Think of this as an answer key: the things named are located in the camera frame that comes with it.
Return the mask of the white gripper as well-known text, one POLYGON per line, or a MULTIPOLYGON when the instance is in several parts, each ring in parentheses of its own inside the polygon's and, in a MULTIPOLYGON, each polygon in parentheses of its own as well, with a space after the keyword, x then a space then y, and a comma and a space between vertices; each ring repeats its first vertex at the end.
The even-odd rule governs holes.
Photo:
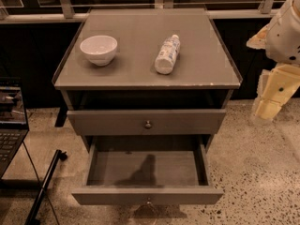
POLYGON ((277 63, 263 70, 254 99, 252 113, 263 120, 273 120, 300 87, 300 66, 277 63))

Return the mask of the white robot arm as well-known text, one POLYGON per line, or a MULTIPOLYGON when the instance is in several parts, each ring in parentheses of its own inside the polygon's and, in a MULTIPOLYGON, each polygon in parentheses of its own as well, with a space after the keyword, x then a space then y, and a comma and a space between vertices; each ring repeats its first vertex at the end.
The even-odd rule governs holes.
POLYGON ((300 86, 300 0, 286 0, 247 46, 277 63, 262 71, 253 105, 255 117, 273 120, 300 86))

